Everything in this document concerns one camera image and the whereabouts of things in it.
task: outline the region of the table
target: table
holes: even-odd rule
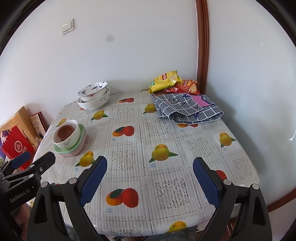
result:
[[[156,235],[173,231],[172,224],[184,228],[209,220],[215,208],[192,170],[198,156],[235,185],[249,187],[260,182],[250,159],[221,119],[196,127],[177,125],[159,119],[151,103],[147,91],[134,91],[111,95],[103,107],[93,111],[68,104],[37,150],[35,159],[54,151],[52,136],[61,119],[75,119],[85,126],[88,136],[82,151],[73,157],[55,153],[56,163],[42,181],[65,183],[88,168],[76,167],[84,154],[94,159],[105,156],[107,172],[91,203],[84,207],[100,234]],[[231,138],[230,145],[221,144],[222,135]],[[70,225],[65,206],[61,210]]]

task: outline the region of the stacked bowls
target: stacked bowls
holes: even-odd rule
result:
[[[78,94],[77,103],[85,110],[95,110],[103,106],[110,97],[107,82],[97,82],[82,88]]]

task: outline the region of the checkered cloth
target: checkered cloth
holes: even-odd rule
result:
[[[151,98],[158,117],[175,123],[200,124],[217,120],[223,115],[223,111],[205,95],[174,93],[152,95]]]

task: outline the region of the white wall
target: white wall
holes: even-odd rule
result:
[[[75,30],[62,36],[72,18]],[[46,0],[0,56],[0,123],[22,105],[51,123],[90,83],[107,81],[112,93],[147,89],[171,70],[196,78],[194,0]]]
[[[296,48],[255,0],[207,0],[206,94],[258,170],[267,204],[296,187]],[[271,213],[274,240],[296,217],[295,201]]]

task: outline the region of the pink patch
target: pink patch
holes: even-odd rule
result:
[[[212,105],[212,104],[204,101],[201,95],[190,95],[190,96],[201,107],[206,107],[206,106]]]

